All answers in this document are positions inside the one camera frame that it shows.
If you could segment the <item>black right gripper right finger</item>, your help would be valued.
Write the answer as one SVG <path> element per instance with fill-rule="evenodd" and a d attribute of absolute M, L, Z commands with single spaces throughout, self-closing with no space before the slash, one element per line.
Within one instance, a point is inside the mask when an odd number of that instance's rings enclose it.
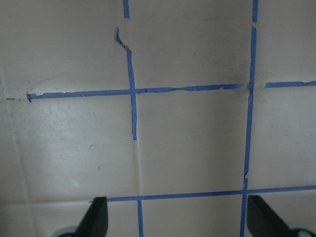
<path fill-rule="evenodd" d="M 247 198 L 246 225 L 253 237 L 296 236 L 296 232 L 258 195 Z"/>

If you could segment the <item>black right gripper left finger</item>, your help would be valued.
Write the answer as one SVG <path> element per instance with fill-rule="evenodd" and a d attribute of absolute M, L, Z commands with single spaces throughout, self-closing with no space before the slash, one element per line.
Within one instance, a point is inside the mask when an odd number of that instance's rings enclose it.
<path fill-rule="evenodd" d="M 108 205 L 106 197 L 93 199 L 75 231 L 76 237 L 105 237 L 108 232 Z"/>

